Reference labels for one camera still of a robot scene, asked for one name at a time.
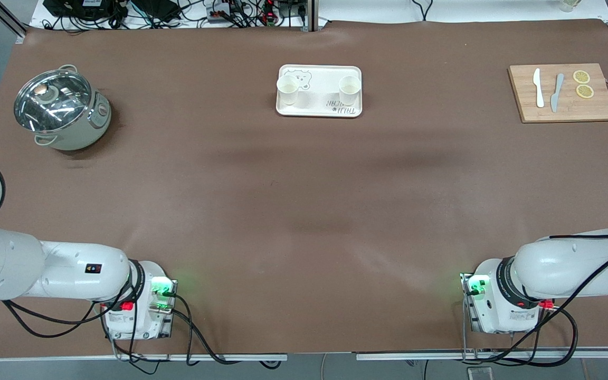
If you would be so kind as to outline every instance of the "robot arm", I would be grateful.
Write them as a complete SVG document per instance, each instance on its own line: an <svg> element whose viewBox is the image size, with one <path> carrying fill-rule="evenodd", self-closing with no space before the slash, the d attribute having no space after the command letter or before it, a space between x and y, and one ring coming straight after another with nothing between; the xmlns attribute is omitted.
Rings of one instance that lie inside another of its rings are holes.
<svg viewBox="0 0 608 380"><path fill-rule="evenodd" d="M499 334L531 330L538 303L569 298L608 261L608 229L548 236L522 246L515 256L482 262L464 282L475 313L473 330ZM608 267L577 296L608 295Z"/></svg>
<svg viewBox="0 0 608 380"><path fill-rule="evenodd" d="M0 207L4 194L0 173ZM50 297L105 303L112 307L106 323L115 339L130 339L133 332L135 339L168 336L174 298L162 293L174 287L159 265L128 260L117 248L39 241L0 229L0 300Z"/></svg>

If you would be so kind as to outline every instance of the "black label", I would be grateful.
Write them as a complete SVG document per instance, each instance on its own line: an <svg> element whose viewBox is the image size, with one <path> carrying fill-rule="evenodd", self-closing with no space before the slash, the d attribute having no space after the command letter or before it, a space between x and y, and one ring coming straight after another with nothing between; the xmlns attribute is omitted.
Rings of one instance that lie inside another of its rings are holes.
<svg viewBox="0 0 608 380"><path fill-rule="evenodd" d="M99 273L102 270L102 264L86 264L85 273Z"/></svg>

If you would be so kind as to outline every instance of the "white knife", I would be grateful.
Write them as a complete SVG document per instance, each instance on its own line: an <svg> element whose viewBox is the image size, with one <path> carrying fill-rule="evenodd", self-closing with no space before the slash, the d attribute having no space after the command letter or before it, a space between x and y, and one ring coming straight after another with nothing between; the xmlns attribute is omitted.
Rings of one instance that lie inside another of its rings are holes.
<svg viewBox="0 0 608 380"><path fill-rule="evenodd" d="M536 106L543 108L543 93L541 92L541 69L534 70L534 84L536 85Z"/></svg>
<svg viewBox="0 0 608 380"><path fill-rule="evenodd" d="M562 82L564 82L564 74L559 73L555 80L555 94L550 97L550 108L553 112L557 112L557 99L559 99L559 91L562 89Z"/></svg>

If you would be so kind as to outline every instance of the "lemon slice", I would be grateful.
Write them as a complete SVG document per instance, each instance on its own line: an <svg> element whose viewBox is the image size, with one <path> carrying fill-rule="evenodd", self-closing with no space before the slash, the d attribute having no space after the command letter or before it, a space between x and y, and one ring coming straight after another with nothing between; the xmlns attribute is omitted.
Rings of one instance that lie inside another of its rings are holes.
<svg viewBox="0 0 608 380"><path fill-rule="evenodd" d="M576 87L576 93L583 99L589 99L595 95L593 87L588 86L588 84L579 84Z"/></svg>
<svg viewBox="0 0 608 380"><path fill-rule="evenodd" d="M591 75L587 72L584 72L583 70L576 70L574 72L573 77L574 80L576 80L576 82L580 84L586 84L587 82L591 81Z"/></svg>

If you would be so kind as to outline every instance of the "cutting board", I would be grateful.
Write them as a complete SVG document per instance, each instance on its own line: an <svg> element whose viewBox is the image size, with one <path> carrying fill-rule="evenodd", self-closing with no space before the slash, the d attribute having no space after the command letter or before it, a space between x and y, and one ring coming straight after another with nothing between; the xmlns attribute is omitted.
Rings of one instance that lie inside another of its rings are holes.
<svg viewBox="0 0 608 380"><path fill-rule="evenodd" d="M534 70L541 69L541 91L545 106L536 106ZM593 87L594 96L583 99L576 94L578 83L572 75L584 70L591 75L588 86ZM550 96L555 93L555 81L559 73L564 74L562 90L557 102L557 112L550 108ZM517 108L522 122L592 122L608 121L608 88L599 63L569 63L562 65L512 65L508 69Z"/></svg>

